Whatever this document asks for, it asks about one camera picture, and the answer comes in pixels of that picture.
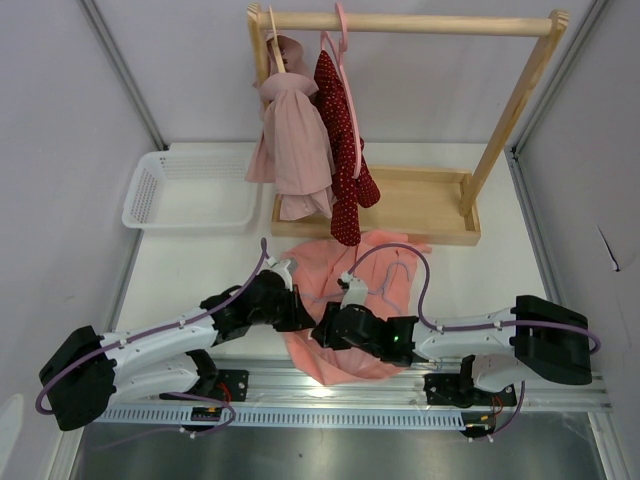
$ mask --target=pink hanger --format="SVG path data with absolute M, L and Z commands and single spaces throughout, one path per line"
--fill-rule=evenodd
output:
M 344 52 L 349 47 L 349 34 L 347 32 L 347 19 L 342 9 L 342 2 L 336 2 L 336 13 L 340 17 L 340 27 L 342 28 L 342 37 L 338 42 L 338 49 L 336 52 L 336 45 L 329 36 L 329 34 L 323 31 L 320 34 L 320 47 L 324 50 L 325 39 L 329 40 L 329 45 L 333 51 L 333 56 L 338 62 L 338 72 L 340 73 L 340 79 L 342 80 L 342 86 L 344 87 L 344 93 L 347 97 L 347 105 L 349 107 L 349 116 L 351 117 L 351 124 L 353 125 L 353 142 L 356 147 L 356 169 L 353 173 L 353 178 L 360 176 L 360 168 L 362 166 L 362 147 L 360 146 L 360 128 L 358 127 L 358 118 L 356 117 L 356 109 L 353 105 L 353 97 L 351 96 L 351 88 L 349 88 L 349 81 L 347 80 L 347 73 L 344 70 Z

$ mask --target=wooden clothing rack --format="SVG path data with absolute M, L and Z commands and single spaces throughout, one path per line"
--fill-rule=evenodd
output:
M 272 17 L 257 3 L 249 5 L 247 15 L 256 72 L 262 84 L 269 75 L 265 32 L 272 29 Z M 473 174 L 460 169 L 370 166 L 382 199 L 377 205 L 360 210 L 362 231 L 381 228 L 407 233 L 410 241 L 431 244 L 477 244 L 480 224 L 476 198 L 567 29 L 569 14 L 553 10 L 548 18 L 503 18 L 347 13 L 346 19 L 351 32 L 538 37 Z M 278 30 L 341 30 L 336 13 L 274 12 L 273 23 Z M 411 214 L 398 215 L 398 209 L 404 206 L 407 210 L 407 205 L 416 204 L 420 208 Z M 279 208 L 276 199 L 274 235 L 330 236 L 327 219 L 311 216 L 283 221 Z

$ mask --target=clothes hanger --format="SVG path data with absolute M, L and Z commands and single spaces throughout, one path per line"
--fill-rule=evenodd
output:
M 342 80 L 342 86 L 344 87 L 344 93 L 347 97 L 347 106 L 349 107 L 349 116 L 351 117 L 351 124 L 353 125 L 353 142 L 356 147 L 356 168 L 353 173 L 353 178 L 360 176 L 360 168 L 362 166 L 362 147 L 360 145 L 360 128 L 358 126 L 358 118 L 356 117 L 356 109 L 353 104 L 353 97 L 351 96 L 351 88 L 349 87 L 349 81 L 347 80 L 347 73 L 344 69 L 344 52 L 349 48 L 349 33 L 347 31 L 347 18 L 342 8 L 342 2 L 336 2 L 336 13 L 340 18 L 340 27 L 342 29 L 342 37 L 338 41 L 338 48 L 336 52 L 336 45 L 331 36 L 326 32 L 320 33 L 320 48 L 324 50 L 325 39 L 329 41 L 329 46 L 333 51 L 333 56 L 338 62 L 338 72 L 340 79 Z
M 273 19 L 273 9 L 269 6 L 269 17 L 271 18 L 271 30 L 273 32 L 273 38 L 271 39 L 271 50 L 273 51 L 273 57 L 276 60 L 276 67 L 278 73 L 285 73 L 284 60 L 282 59 L 282 52 L 280 51 L 280 45 L 278 45 L 278 32 L 276 32 L 276 22 Z

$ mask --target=gray floor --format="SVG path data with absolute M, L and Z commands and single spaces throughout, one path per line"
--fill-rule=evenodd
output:
M 145 430 L 91 425 L 73 478 L 605 479 L 584 414 L 521 414 L 493 444 L 468 444 L 457 432 L 236 427 L 196 440 L 163 432 L 96 449 Z

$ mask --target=perforated metal strip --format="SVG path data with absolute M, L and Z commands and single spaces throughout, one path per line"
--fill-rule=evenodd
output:
M 460 412 L 425 410 L 312 409 L 235 406 L 232 425 L 244 427 L 368 428 L 393 430 L 462 430 Z M 119 405 L 107 410 L 97 422 L 163 425 L 214 425 L 192 420 L 189 406 Z M 229 418 L 224 411 L 222 421 Z

